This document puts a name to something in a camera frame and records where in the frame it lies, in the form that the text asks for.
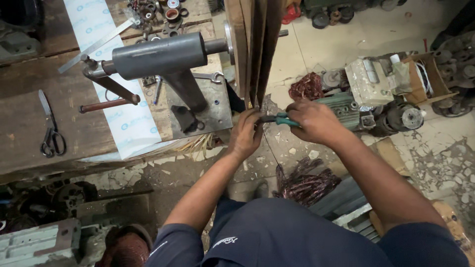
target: metal ruler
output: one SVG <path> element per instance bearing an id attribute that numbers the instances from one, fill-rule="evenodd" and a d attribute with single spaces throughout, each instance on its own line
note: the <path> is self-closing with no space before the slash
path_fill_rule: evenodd
<path id="1" fill-rule="evenodd" d="M 128 19 L 126 22 L 122 23 L 119 27 L 115 28 L 115 30 L 109 32 L 104 37 L 102 37 L 99 41 L 95 42 L 93 45 L 88 47 L 86 50 L 82 51 L 77 56 L 75 56 L 72 60 L 70 60 L 66 64 L 62 65 L 58 69 L 59 73 L 63 74 L 63 72 L 69 70 L 69 68 L 74 66 L 77 62 L 81 61 L 81 55 L 83 55 L 83 54 L 89 55 L 92 52 L 96 51 L 99 47 L 103 46 L 105 43 L 110 41 L 116 35 L 120 34 L 123 31 L 125 31 L 125 29 L 130 27 L 132 24 L 134 24 L 134 23 L 132 22 L 131 19 Z"/>

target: hand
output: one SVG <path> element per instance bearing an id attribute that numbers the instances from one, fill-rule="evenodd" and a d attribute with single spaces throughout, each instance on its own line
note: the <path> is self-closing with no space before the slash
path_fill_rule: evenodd
<path id="1" fill-rule="evenodd" d="M 333 148 L 348 134 L 352 135 L 325 104 L 302 99 L 290 104 L 286 111 L 291 120 L 300 124 L 292 126 L 291 132 L 304 141 Z"/>
<path id="2" fill-rule="evenodd" d="M 241 113 L 239 122 L 231 131 L 231 140 L 229 142 L 227 154 L 237 157 L 238 160 L 244 161 L 261 144 L 262 124 L 254 130 L 254 123 L 259 119 L 259 113 L 254 109 L 248 109 Z"/>

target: navy blue shirt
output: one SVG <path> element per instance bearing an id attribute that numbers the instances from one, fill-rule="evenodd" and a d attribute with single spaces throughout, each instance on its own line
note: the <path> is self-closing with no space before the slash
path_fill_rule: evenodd
<path id="1" fill-rule="evenodd" d="M 235 211 L 204 255 L 201 234 L 160 229 L 147 267 L 468 267 L 450 232 L 431 223 L 390 229 L 374 244 L 286 199 L 253 200 Z"/>

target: pliers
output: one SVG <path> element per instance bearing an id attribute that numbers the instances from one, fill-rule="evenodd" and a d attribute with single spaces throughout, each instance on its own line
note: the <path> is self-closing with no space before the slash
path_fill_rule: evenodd
<path id="1" fill-rule="evenodd" d="M 300 126 L 300 124 L 298 122 L 294 122 L 290 119 L 287 119 L 287 117 L 288 117 L 287 113 L 279 112 L 279 113 L 277 113 L 277 115 L 268 115 L 268 116 L 260 117 L 259 120 L 256 122 L 256 124 L 275 122 L 277 125 L 287 124 L 289 126 Z"/>

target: green pliers handle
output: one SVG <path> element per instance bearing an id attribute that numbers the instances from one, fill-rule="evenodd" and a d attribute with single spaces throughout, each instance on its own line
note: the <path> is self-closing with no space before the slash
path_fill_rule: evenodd
<path id="1" fill-rule="evenodd" d="M 300 127 L 300 124 L 299 124 L 298 122 L 294 122 L 294 121 L 292 121 L 292 120 L 290 120 L 290 119 L 287 119 L 288 115 L 287 115 L 287 113 L 285 113 L 285 112 L 279 112 L 279 113 L 277 113 L 276 117 L 277 117 L 277 118 L 275 119 L 275 123 L 276 123 L 277 125 L 279 125 L 279 124 L 287 124 L 287 125 L 289 125 L 289 126 L 297 126 L 297 127 Z"/>

